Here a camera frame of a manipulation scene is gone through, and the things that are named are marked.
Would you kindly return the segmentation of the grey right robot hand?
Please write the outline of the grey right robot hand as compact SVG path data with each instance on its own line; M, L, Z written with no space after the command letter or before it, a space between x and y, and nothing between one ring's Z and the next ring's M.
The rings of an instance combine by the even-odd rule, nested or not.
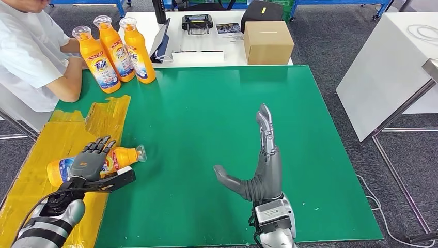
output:
M256 113L260 125L260 153L252 179L241 180L226 172L221 165L213 170L217 180L226 188L250 202L276 199L282 195L282 164L278 146L275 144L272 115L263 103Z

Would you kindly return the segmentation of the person's right hand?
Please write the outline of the person's right hand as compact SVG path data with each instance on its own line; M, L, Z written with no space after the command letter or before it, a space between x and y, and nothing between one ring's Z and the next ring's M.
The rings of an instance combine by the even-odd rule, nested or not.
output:
M88 66L81 57L71 56L68 59L68 68L86 70Z

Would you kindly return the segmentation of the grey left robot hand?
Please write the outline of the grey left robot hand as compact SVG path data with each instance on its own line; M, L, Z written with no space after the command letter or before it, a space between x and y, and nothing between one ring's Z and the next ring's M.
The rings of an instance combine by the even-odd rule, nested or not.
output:
M90 142L74 158L69 170L69 178L80 177L89 182L101 179L100 172L105 164L106 157L116 140L111 140L111 136L100 137L96 141Z

